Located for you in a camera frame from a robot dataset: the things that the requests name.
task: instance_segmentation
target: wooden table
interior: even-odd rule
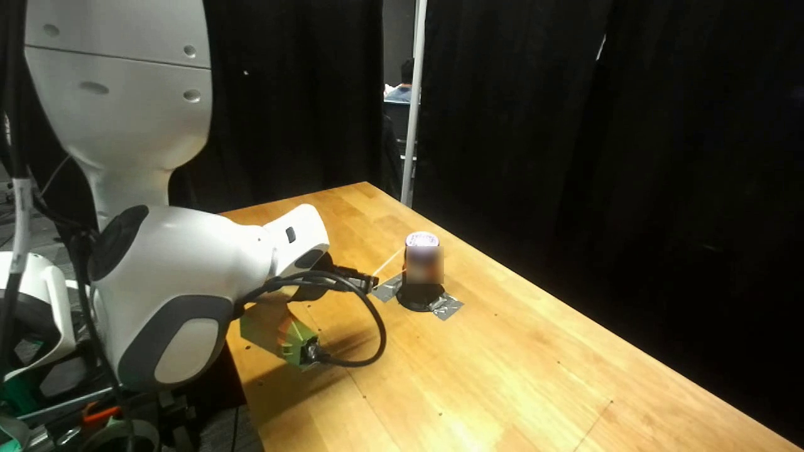
[[[371,366],[297,369],[267,352],[261,307],[228,347],[267,449],[799,449],[369,183],[231,210],[267,223],[320,209],[341,266],[379,281],[425,229],[442,243],[451,320],[375,298],[390,344]],[[291,305],[341,356],[368,356],[376,328],[349,293]]]

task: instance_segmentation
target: white pole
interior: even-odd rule
[[[415,179],[415,146],[420,126],[420,99],[423,99],[423,69],[425,69],[425,20],[428,0],[417,0],[417,22],[413,37],[413,87],[410,87],[410,114],[407,114],[407,139],[405,139],[405,165],[402,165],[402,204],[413,207],[413,179]]]

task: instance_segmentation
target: metal pole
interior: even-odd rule
[[[423,69],[425,69],[425,22],[428,22],[428,0],[417,0],[417,22],[413,41],[413,87],[410,87],[410,114],[407,114],[407,139],[405,139],[405,165],[402,165],[402,204],[413,207],[413,179],[417,161],[417,126],[420,126],[420,100],[423,100]]]

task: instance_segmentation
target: jar lid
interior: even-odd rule
[[[433,232],[415,232],[415,234],[407,234],[405,243],[417,253],[428,253],[438,249],[438,237]]]

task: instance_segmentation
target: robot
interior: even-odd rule
[[[248,293],[329,258],[314,207],[240,227],[168,200],[172,173],[202,150],[211,126],[202,0],[28,0],[25,62],[93,194],[101,237],[88,277],[98,337],[120,387],[143,393],[198,377]],[[0,271],[12,266],[12,253],[0,258]],[[21,293],[23,312],[54,312],[54,339],[6,380],[75,347],[54,263],[36,256]]]

